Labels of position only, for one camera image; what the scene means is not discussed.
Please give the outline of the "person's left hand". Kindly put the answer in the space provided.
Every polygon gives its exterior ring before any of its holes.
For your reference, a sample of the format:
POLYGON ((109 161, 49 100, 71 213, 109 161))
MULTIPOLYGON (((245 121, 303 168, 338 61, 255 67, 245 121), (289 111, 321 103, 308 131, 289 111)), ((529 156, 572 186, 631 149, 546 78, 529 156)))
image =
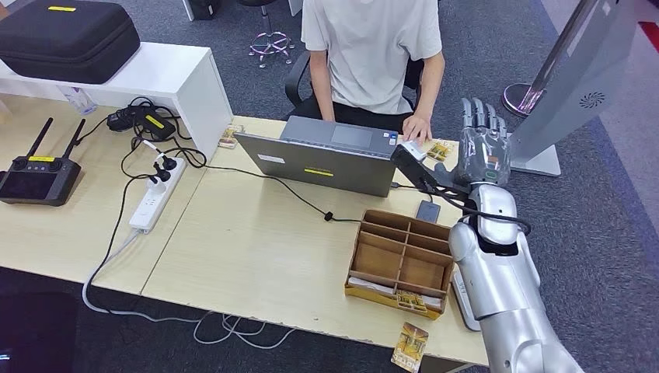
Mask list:
POLYGON ((418 145, 432 140, 430 118, 425 114, 414 113, 403 121, 403 140, 415 141, 418 145))

